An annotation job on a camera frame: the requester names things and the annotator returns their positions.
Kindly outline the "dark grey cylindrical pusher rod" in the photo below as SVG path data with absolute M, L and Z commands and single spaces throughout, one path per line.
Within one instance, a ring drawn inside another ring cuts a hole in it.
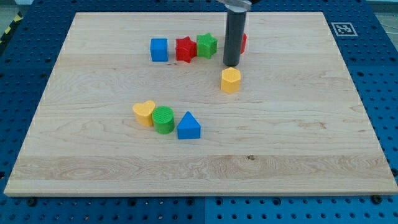
M 247 11 L 242 7 L 226 5 L 223 53 L 223 63 L 226 66 L 235 67 L 239 64 Z

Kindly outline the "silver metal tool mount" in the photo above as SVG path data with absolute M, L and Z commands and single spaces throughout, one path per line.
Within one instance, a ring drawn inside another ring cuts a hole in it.
M 227 9 L 232 11 L 249 11 L 252 3 L 247 0 L 217 0 L 224 4 Z

